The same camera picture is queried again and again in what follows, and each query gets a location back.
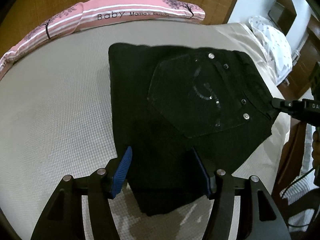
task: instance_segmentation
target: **silver screw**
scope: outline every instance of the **silver screw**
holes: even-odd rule
[[[258,181],[259,181],[259,178],[258,178],[257,176],[255,176],[255,175],[253,175],[253,176],[251,177],[251,180],[252,180],[253,182],[258,182]]]
[[[226,174],[226,172],[224,170],[222,170],[222,169],[218,169],[217,170],[217,174],[220,175],[220,176],[223,176],[223,175]]]
[[[98,169],[98,170],[97,170],[97,173],[98,173],[99,175],[103,175],[103,174],[106,173],[106,170],[105,170],[104,168],[101,168],[101,169]]]
[[[64,181],[69,181],[69,180],[71,180],[71,175],[64,175],[64,176],[63,176],[63,180],[64,180]]]

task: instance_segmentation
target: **bed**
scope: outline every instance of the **bed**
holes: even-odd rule
[[[134,21],[89,29],[52,41],[18,61],[0,82],[0,206],[23,239],[30,239],[42,209],[65,174],[87,176],[116,157],[111,125],[108,48],[115,42],[214,47],[246,52],[273,97],[268,55],[242,24],[194,25]],[[290,117],[280,113],[272,136],[234,172],[259,176],[271,193]],[[121,239],[201,239],[212,201],[201,197],[166,215],[147,217],[130,186],[109,201]],[[235,199],[229,239],[235,239]],[[86,239],[93,239],[83,197]]]

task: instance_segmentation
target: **white polka dot fabric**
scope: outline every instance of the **white polka dot fabric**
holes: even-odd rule
[[[251,17],[249,24],[275,63],[276,85],[279,85],[292,70],[291,47],[284,34],[264,17]]]
[[[282,97],[251,35],[241,24],[137,21],[57,39],[17,62],[0,82],[0,206],[19,236],[31,238],[42,209],[65,174],[87,176],[116,157],[108,64],[111,44],[244,51],[273,96]],[[244,178],[255,174],[271,192],[289,127],[289,116],[280,114],[272,136],[234,174]],[[201,239],[212,208],[212,201],[201,197],[169,214],[147,217],[129,186],[109,203],[120,238],[125,240]],[[237,232],[238,198],[235,207],[230,239]],[[86,197],[83,214],[86,239],[92,240]]]

